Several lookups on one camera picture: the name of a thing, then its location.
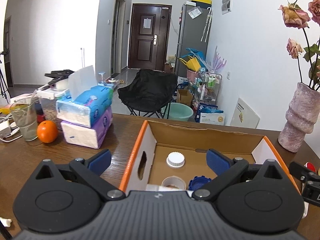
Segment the blue bottle cap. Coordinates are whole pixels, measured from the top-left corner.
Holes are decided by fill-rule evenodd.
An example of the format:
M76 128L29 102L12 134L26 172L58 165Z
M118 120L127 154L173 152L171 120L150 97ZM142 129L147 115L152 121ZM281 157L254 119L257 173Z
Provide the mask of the blue bottle cap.
M211 178L207 178L205 176L195 176L192 180L189 181L188 190L196 191L203 187L205 184L211 182Z

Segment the white bottle cap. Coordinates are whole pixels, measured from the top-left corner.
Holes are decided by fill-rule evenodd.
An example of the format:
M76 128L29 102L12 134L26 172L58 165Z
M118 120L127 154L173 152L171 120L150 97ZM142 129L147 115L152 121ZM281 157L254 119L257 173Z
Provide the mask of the white bottle cap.
M166 163L171 168L182 168L185 164L185 156L181 152L171 152L167 156Z

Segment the red white lint brush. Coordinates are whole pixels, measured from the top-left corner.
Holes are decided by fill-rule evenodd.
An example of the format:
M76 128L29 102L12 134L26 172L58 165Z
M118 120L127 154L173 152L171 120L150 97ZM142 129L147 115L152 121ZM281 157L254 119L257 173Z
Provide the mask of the red white lint brush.
M317 171L315 166L311 162L306 162L304 166L314 173L316 173Z

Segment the white tape roll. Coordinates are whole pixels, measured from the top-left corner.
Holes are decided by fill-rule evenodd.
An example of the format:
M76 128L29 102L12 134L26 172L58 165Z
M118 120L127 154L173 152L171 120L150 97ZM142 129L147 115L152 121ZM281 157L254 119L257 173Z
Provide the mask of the white tape roll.
M183 179L177 176L170 176L165 178L161 186L163 187L172 187L173 189L186 190L187 186Z

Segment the purple tissue pack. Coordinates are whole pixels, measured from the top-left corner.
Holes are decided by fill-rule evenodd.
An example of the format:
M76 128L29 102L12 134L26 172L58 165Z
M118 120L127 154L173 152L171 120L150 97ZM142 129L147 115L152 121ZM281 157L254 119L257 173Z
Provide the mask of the purple tissue pack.
M67 143L99 149L113 121L111 106L97 120L92 128L76 125L67 121L61 122L64 138Z

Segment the orange cardboard box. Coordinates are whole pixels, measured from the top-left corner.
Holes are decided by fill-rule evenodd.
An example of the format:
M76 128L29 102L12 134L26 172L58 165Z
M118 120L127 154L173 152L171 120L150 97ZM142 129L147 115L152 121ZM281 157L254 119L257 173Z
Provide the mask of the orange cardboard box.
M143 122L120 183L120 190L145 190L148 184L160 185L170 176L186 183L195 176L215 178L207 166L206 152L215 149L233 159L242 157L251 164L262 164L275 159L286 174L287 165L272 142L265 135L226 132L210 128L146 120ZM182 168L171 168L166 159L171 152L185 156Z

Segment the white spray bottle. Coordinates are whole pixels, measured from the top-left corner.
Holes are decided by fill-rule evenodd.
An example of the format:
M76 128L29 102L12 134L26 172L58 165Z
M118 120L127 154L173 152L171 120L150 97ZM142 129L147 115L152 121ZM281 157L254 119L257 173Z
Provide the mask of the white spray bottle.
M154 185L148 184L145 188L146 191L153 191L153 192L167 192L167 191L175 191L174 188L161 186L161 185Z

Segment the blue tissue pack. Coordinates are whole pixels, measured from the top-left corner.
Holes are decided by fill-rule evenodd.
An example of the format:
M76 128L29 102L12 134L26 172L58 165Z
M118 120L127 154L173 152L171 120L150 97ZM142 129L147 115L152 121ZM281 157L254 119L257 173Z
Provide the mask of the blue tissue pack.
M67 95L56 101L57 117L91 128L111 106L113 89L97 82L92 66L68 77Z

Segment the pink textured vase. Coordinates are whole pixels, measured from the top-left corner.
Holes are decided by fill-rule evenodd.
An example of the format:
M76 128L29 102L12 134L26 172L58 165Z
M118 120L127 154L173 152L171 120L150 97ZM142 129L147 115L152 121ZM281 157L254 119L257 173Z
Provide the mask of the pink textured vase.
M319 116L319 92L299 82L286 111L286 123L278 142L286 150L296 153L305 135L311 134Z

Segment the clear food container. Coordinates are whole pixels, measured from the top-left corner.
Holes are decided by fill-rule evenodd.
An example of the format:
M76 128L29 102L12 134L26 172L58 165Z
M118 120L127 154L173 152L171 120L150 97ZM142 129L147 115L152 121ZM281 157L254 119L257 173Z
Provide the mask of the clear food container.
M64 96L69 95L69 89L57 90L56 88L48 88L45 90L37 90L44 117L46 120L53 121L57 125L58 130L62 130L61 119L57 117L56 102Z

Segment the clear drinking glass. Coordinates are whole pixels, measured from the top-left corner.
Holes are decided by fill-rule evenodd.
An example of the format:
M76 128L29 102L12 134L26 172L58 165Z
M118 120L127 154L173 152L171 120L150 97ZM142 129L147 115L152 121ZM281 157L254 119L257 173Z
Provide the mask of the clear drinking glass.
M10 112L25 141L35 140L37 138L35 99L28 97L14 101L10 106Z

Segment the white power adapter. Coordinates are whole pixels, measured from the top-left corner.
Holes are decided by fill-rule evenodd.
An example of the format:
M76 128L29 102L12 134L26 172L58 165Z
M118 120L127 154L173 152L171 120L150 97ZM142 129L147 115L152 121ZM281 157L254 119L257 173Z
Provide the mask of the white power adapter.
M0 138L3 139L11 135L11 127L8 120L5 120L0 123Z

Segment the black folding chair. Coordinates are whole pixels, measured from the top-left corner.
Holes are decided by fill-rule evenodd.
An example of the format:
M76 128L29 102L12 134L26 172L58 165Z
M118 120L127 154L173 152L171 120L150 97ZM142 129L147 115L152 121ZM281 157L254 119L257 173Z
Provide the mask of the black folding chair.
M169 117L178 81L174 73L141 69L126 87L118 89L121 102L131 115L164 119Z

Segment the grey refrigerator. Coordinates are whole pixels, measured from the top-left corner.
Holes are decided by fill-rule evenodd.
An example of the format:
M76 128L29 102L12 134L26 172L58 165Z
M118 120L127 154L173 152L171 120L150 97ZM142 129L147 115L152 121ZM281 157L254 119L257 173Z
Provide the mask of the grey refrigerator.
M201 38L209 12L210 10L201 7L182 5L175 62L175 74L179 77L187 77L186 66L179 60L179 58L188 59L188 57L184 57L189 53L187 48L201 51L206 55L206 31L203 39Z

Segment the dried pink roses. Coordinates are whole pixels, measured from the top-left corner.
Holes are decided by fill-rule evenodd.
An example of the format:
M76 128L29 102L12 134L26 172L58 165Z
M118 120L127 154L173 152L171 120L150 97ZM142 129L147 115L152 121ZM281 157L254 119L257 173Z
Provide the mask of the dried pink roses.
M319 41L311 43L307 35L310 28L309 22L319 24L319 0L312 0L308 3L307 11L303 10L297 1L288 2L287 5L279 7L283 22L287 28L299 29L303 32L306 46L302 46L298 41L289 38L286 50L292 59L297 60L300 81L303 81L300 59L304 59L309 64L307 86L314 91L319 91Z

